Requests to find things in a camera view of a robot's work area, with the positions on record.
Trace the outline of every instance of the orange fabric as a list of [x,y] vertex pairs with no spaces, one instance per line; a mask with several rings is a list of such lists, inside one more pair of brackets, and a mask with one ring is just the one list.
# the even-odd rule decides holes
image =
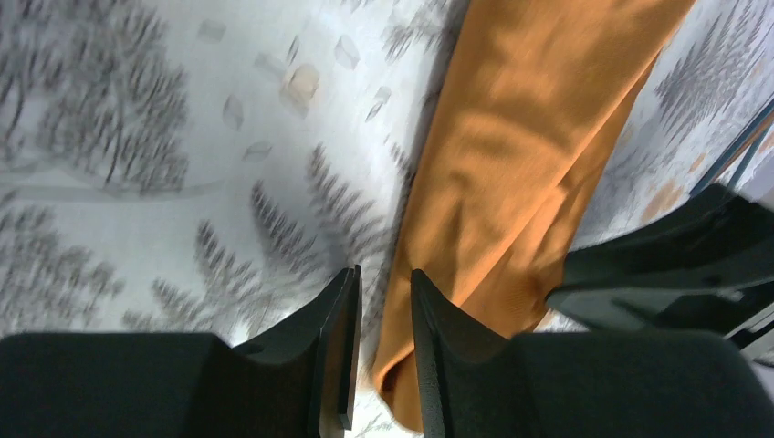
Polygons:
[[533,329],[661,47],[693,0],[472,0],[409,199],[373,367],[420,431],[409,277]]

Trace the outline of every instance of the fern pattern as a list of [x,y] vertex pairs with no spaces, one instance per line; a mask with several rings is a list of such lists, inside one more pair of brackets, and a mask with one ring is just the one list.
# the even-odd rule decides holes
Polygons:
[[260,181],[253,186],[250,206],[258,235],[268,245],[270,254],[279,257],[289,272],[305,278],[323,269],[319,253],[314,250],[315,238],[305,236],[304,228],[280,210],[266,195]]
[[390,238],[384,216],[375,213],[374,200],[366,199],[362,191],[331,171],[322,144],[309,155],[307,180],[335,267],[361,264],[383,253]]
[[196,234],[194,260],[204,281],[202,296],[156,279],[151,290],[162,314],[128,310],[123,325],[138,331],[213,331],[224,338],[240,325],[253,336],[266,327],[275,291],[261,281],[251,262],[237,263],[236,254],[224,248],[208,222]]
[[757,0],[736,0],[655,88],[662,123],[673,140],[723,114],[737,97],[771,35],[771,26],[764,26],[766,8],[758,6]]

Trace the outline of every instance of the orange cloth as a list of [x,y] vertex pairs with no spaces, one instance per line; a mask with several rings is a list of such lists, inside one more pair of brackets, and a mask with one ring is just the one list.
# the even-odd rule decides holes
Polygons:
[[533,329],[649,68],[693,0],[472,0],[409,199],[373,367],[420,431],[409,277]]

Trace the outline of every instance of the tree pattern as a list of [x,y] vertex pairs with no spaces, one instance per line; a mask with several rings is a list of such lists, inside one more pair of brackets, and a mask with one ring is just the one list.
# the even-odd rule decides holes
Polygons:
[[95,327],[100,307],[123,291],[116,268],[67,245],[50,208],[15,207],[14,198],[0,199],[0,337]]
[[414,44],[424,45],[425,51],[439,50],[450,58],[467,6],[466,0],[427,0],[422,3],[409,23],[387,27],[384,41],[387,60],[400,59]]
[[[138,0],[14,0],[0,14],[7,171],[53,162],[109,192],[183,188],[187,78],[165,59],[155,11]],[[19,121],[32,102],[45,110],[26,134]]]
[[[402,210],[414,170],[397,145],[393,145],[391,157],[402,181]],[[158,278],[152,284],[152,294],[161,315],[130,310],[123,316],[124,326],[140,331],[214,331],[227,338],[238,327],[246,327],[248,335],[255,336],[320,292],[339,269],[360,264],[364,265],[365,295],[361,336],[369,343],[365,351],[373,350],[397,225],[389,226],[387,219],[376,213],[373,200],[367,200],[363,191],[332,171],[322,145],[309,155],[307,182],[320,236],[309,236],[304,226],[267,195],[259,180],[253,186],[249,206],[263,249],[261,263],[256,264],[261,268],[253,268],[252,262],[238,264],[236,254],[223,248],[213,226],[204,222],[194,246],[204,294],[181,290]],[[318,249],[318,239],[326,241],[327,251]],[[305,296],[299,299],[298,293]]]
[[199,226],[193,258],[204,281],[202,297],[156,279],[151,290],[162,314],[129,310],[123,315],[124,326],[138,331],[213,331],[228,339],[246,323],[256,334],[273,299],[258,270],[250,262],[237,263],[236,254],[223,248],[207,222]]
[[307,181],[334,269],[363,263],[386,249],[391,235],[385,218],[375,213],[376,201],[331,171],[322,144],[309,155]]
[[766,8],[758,6],[756,0],[736,0],[655,88],[661,121],[673,140],[684,138],[700,121],[717,117],[734,102],[763,56],[772,30],[764,27]]

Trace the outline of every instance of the orange curtain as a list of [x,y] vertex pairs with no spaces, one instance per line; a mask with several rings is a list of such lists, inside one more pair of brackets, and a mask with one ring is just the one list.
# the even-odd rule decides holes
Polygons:
[[604,164],[693,0],[472,0],[398,240],[373,367],[422,430],[409,277],[511,337],[536,327]]

